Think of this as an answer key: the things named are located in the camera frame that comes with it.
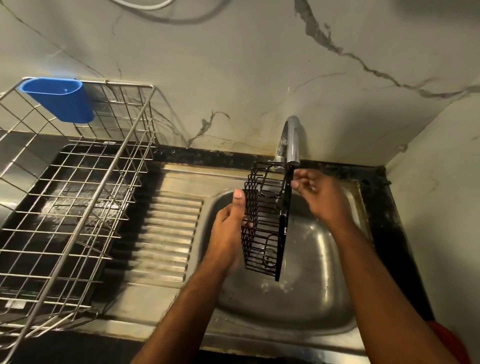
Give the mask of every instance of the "cable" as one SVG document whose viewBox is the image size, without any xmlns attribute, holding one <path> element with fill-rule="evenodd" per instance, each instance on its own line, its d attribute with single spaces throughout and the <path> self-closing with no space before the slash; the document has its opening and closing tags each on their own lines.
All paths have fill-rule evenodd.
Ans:
<svg viewBox="0 0 480 364">
<path fill-rule="evenodd" d="M 112 0 L 112 1 L 116 2 L 117 4 L 126 6 L 127 8 L 151 11 L 151 10 L 158 10 L 158 9 L 166 8 L 171 3 L 173 3 L 175 0 L 166 0 L 163 3 L 157 4 L 157 5 L 138 5 L 138 4 L 132 4 L 131 2 L 127 2 L 127 1 L 123 1 L 123 0 Z"/>
</svg>

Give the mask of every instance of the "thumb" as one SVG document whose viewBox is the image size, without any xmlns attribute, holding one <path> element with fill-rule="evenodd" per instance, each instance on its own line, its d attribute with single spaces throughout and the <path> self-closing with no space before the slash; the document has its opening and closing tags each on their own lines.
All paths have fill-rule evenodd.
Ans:
<svg viewBox="0 0 480 364">
<path fill-rule="evenodd" d="M 296 190 L 308 203 L 310 203 L 313 198 L 313 191 L 309 187 L 306 187 L 304 183 L 298 180 L 293 180 L 290 183 L 290 186 L 292 186 L 294 190 Z"/>
<path fill-rule="evenodd" d="M 238 220 L 239 223 L 243 220 L 245 214 L 245 194 L 239 188 L 235 189 L 233 193 L 232 209 L 230 217 Z"/>
</svg>

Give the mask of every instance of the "granite countertop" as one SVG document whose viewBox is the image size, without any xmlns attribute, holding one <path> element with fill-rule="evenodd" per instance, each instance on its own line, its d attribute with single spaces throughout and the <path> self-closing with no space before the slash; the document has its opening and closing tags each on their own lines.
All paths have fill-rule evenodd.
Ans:
<svg viewBox="0 0 480 364">
<path fill-rule="evenodd" d="M 207 151 L 161 146 L 155 154 L 160 162 L 193 166 L 249 170 L 255 161 L 270 156 Z M 375 250 L 388 271 L 424 320 L 433 320 L 432 310 L 390 193 L 384 167 L 367 167 L 302 160 L 302 168 L 320 169 L 339 179 L 360 183 Z M 129 363 L 143 343 L 78 332 L 50 332 L 26 340 L 14 357 L 14 363 Z M 299 363 L 287 359 L 260 359 L 199 351 L 195 362 L 222 363 Z"/>
</svg>

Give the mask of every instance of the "faucet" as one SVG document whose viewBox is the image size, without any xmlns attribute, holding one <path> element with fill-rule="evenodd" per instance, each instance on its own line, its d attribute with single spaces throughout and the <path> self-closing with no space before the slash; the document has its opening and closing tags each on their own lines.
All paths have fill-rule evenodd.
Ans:
<svg viewBox="0 0 480 364">
<path fill-rule="evenodd" d="M 295 115 L 289 116 L 283 126 L 274 162 L 286 163 L 294 167 L 300 165 L 299 132 L 300 120 Z"/>
</svg>

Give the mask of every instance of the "dish rack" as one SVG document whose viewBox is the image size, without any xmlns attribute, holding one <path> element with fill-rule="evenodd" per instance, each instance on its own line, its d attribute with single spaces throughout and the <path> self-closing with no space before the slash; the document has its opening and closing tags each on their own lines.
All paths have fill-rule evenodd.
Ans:
<svg viewBox="0 0 480 364">
<path fill-rule="evenodd" d="M 255 162 L 245 182 L 245 213 L 253 228 L 242 227 L 245 267 L 280 280 L 295 167 Z"/>
<path fill-rule="evenodd" d="M 19 92 L 21 82 L 0 94 L 5 363 L 22 340 L 96 317 L 94 284 L 158 145 L 152 85 L 82 81 L 95 119 L 72 124 Z"/>
</svg>

